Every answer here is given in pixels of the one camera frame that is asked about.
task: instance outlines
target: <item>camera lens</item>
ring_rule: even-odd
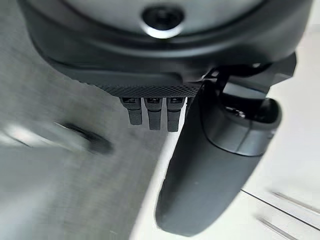
[[[155,38],[165,39],[179,34],[184,13],[173,6],[153,6],[142,13],[144,31]]]

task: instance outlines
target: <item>textured grille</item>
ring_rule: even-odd
[[[97,86],[109,94],[121,98],[173,98],[194,97],[200,85],[178,86]]]

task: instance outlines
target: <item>gray fabric surface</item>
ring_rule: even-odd
[[[67,157],[41,214],[23,223],[30,232],[23,239],[128,239],[167,136],[165,124],[149,131],[144,118],[144,127],[129,126],[116,97],[48,66],[28,38],[16,1],[0,0],[0,127],[35,121],[72,122],[110,140],[115,152]]]

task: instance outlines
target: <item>white surface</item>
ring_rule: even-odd
[[[311,29],[311,31],[320,30],[320,0],[313,0],[311,16],[309,19],[309,29]]]
[[[280,192],[320,209],[320,33],[307,34],[298,48],[294,78],[272,87],[283,119],[245,190],[320,228],[320,215],[270,194]]]

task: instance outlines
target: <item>black plastic housing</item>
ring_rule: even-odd
[[[18,2],[42,56],[67,76],[106,91],[187,85],[215,66],[279,61],[295,51],[312,5],[312,0],[265,1],[223,27],[159,40],[97,23],[62,0]],[[198,89],[167,95],[191,97]],[[165,92],[143,97],[163,97]]]

